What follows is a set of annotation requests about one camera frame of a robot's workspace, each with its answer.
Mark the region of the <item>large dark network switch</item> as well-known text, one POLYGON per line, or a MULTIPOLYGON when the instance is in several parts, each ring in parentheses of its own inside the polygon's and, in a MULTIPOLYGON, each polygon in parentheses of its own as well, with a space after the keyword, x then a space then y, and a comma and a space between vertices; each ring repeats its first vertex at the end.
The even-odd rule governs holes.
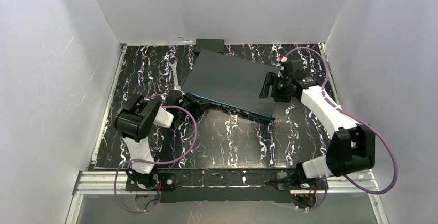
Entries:
POLYGON ((275 102, 259 97, 268 72, 277 73, 279 68, 202 50, 182 84, 182 91, 224 109, 270 122, 275 119, 275 102))

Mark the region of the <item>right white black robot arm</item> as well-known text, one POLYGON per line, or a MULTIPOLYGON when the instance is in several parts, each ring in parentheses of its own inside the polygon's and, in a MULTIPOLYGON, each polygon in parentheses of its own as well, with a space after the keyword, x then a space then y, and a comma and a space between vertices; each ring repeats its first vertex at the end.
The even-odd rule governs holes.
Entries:
POLYGON ((260 98, 273 97, 276 102, 297 98, 324 126, 330 138, 326 155, 300 162, 293 179, 296 182, 319 177, 340 177, 375 165, 375 135, 370 128, 341 113, 318 81, 311 77, 274 72, 265 76, 260 98))

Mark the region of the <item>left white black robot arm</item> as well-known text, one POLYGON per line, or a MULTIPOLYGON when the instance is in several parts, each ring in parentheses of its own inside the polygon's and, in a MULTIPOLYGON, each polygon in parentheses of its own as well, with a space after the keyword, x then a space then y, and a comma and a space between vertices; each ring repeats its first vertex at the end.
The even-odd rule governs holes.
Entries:
POLYGON ((114 120, 117 132, 128 147, 131 169, 136 173, 150 174, 154 165, 169 165, 183 160, 193 150, 198 137, 195 117, 211 106, 211 101, 180 90, 148 98, 142 95, 131 96, 119 109, 114 120), (188 116, 194 125, 194 138, 190 147, 179 158, 154 161, 148 141, 152 127, 155 125, 169 129, 181 122, 183 115, 188 116))

